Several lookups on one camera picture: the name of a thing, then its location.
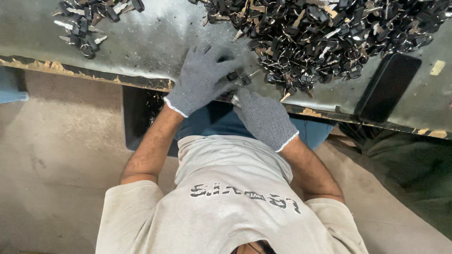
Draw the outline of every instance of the metal table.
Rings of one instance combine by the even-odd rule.
[[[202,27],[205,9],[187,0],[143,0],[145,11],[121,14],[118,23],[102,20],[96,28],[108,39],[100,45],[93,60],[85,59],[75,48],[58,38],[64,28],[53,23],[50,13],[59,0],[0,1],[0,65],[45,71],[169,91],[191,45],[211,43],[231,46],[243,58],[251,73],[259,68],[257,56],[247,50],[248,39],[231,43],[236,30],[230,22]],[[413,82],[397,104],[388,122],[379,127],[429,135],[452,137],[452,26],[447,23],[434,34],[435,40],[410,55],[423,63]],[[446,62],[438,76],[430,75],[436,60]],[[296,93],[284,103],[289,112],[334,120],[356,122],[353,111],[361,98],[380,57],[364,65],[355,80],[335,80],[315,85],[314,98]],[[282,89],[263,82],[260,72],[251,90],[280,99]]]

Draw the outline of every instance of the t-shirt sleeve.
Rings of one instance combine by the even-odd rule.
[[[352,213],[343,203],[330,198],[314,198],[305,204],[333,237],[335,253],[368,253]]]
[[[109,189],[97,236],[96,254],[130,253],[140,234],[149,231],[163,193],[156,183],[143,180]]]

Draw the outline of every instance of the black phone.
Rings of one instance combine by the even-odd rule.
[[[358,102],[355,115],[364,122],[385,122],[421,64],[422,60],[400,53],[384,57]]]

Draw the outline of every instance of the white t-shirt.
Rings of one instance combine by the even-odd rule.
[[[109,189],[97,254],[230,254],[267,240],[277,254],[367,253],[341,202],[305,203],[288,163],[241,136],[188,136],[179,145],[177,188],[163,196],[139,181]]]

